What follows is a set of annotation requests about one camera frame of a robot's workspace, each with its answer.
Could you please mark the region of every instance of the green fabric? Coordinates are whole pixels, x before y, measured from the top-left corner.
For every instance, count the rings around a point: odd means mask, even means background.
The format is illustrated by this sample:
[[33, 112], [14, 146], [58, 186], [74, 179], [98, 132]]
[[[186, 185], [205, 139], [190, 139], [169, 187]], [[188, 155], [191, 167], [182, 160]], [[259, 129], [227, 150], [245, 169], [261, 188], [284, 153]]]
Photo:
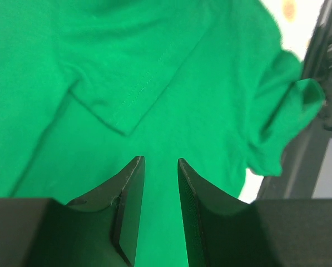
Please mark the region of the green fabric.
[[85, 193], [144, 155], [136, 266], [187, 266], [177, 159], [233, 196], [319, 111], [258, 1], [0, 1], [0, 196]]

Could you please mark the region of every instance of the metal frame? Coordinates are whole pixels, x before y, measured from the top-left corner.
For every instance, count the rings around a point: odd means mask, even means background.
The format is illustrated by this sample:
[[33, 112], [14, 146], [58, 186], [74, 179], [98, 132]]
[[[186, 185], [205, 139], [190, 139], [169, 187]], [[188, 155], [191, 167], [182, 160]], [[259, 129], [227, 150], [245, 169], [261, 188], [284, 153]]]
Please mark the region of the metal frame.
[[265, 177], [257, 199], [308, 199], [332, 138], [332, 0], [325, 0], [304, 61], [302, 78], [322, 86], [326, 102], [314, 121], [288, 144], [280, 177]]
[[132, 267], [145, 159], [62, 205], [52, 199], [0, 199], [0, 267]]
[[332, 266], [332, 199], [248, 205], [184, 159], [178, 182], [189, 267]]

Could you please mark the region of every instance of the green t-shirt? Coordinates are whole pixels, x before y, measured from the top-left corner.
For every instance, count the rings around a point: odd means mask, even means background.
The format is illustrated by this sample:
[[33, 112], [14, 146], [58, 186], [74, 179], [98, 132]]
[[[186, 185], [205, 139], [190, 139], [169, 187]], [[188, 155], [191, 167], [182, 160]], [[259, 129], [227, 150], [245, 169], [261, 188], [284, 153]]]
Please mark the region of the green t-shirt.
[[256, 0], [0, 1], [0, 196], [62, 203], [146, 160], [136, 266], [187, 266], [177, 160], [279, 175], [323, 92]]

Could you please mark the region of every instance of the t-shirt sleeve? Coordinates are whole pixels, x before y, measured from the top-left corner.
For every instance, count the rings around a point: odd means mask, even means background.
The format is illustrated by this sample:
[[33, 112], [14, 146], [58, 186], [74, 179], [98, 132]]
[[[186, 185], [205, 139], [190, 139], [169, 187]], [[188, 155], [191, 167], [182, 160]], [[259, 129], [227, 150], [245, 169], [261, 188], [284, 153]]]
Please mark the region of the t-shirt sleeve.
[[295, 56], [281, 51], [254, 94], [247, 124], [247, 166], [259, 175], [281, 175], [283, 149], [322, 106], [322, 88], [313, 79], [300, 80], [301, 67]]

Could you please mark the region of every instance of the green cotton shirt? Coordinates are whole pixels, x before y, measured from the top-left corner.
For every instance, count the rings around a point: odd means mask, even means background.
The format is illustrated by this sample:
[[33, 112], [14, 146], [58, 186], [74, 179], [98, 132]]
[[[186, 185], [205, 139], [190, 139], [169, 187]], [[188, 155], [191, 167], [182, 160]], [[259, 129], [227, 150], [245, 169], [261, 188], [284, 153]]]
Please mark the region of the green cotton shirt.
[[61, 203], [146, 160], [136, 267], [187, 266], [185, 158], [238, 196], [323, 92], [256, 0], [0, 1], [0, 197]]

